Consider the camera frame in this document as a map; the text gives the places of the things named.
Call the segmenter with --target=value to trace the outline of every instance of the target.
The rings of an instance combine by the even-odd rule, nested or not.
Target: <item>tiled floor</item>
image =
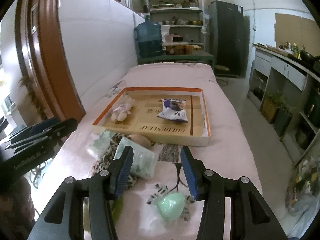
[[[250,145],[262,184],[263,197],[278,218],[286,234],[299,217],[292,217],[284,206],[285,190],[292,172],[292,161],[279,141],[273,126],[268,124],[255,105],[247,98],[246,79],[228,79],[221,87],[235,108]]]

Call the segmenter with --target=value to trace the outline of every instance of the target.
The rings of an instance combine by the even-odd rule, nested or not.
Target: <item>green table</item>
[[[189,55],[161,55],[156,57],[139,57],[138,64],[154,63],[157,61],[172,61],[172,60],[210,60],[211,67],[214,70],[214,56],[203,51],[203,50],[194,50],[192,54]]]

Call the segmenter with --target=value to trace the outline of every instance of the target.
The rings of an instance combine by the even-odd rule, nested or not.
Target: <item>mint green plastic egg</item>
[[[182,193],[168,194],[157,203],[159,214],[167,222],[177,220],[184,205],[185,197]]]

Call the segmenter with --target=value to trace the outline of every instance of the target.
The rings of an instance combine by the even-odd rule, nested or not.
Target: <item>refrigerator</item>
[[[241,6],[214,1],[209,5],[209,46],[215,65],[229,68],[229,72],[215,71],[216,75],[240,77],[244,70],[244,18]]]

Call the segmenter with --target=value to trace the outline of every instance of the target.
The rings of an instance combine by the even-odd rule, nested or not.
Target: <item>bolt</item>
[[[103,170],[99,172],[100,176],[107,176],[109,174],[109,171]]]
[[[248,183],[250,180],[247,177],[241,177],[240,179],[243,183]]]
[[[213,170],[205,170],[204,174],[207,176],[212,176],[214,174]]]
[[[73,182],[73,177],[68,177],[68,178],[66,178],[65,182],[66,182],[67,184],[72,183],[72,182]]]

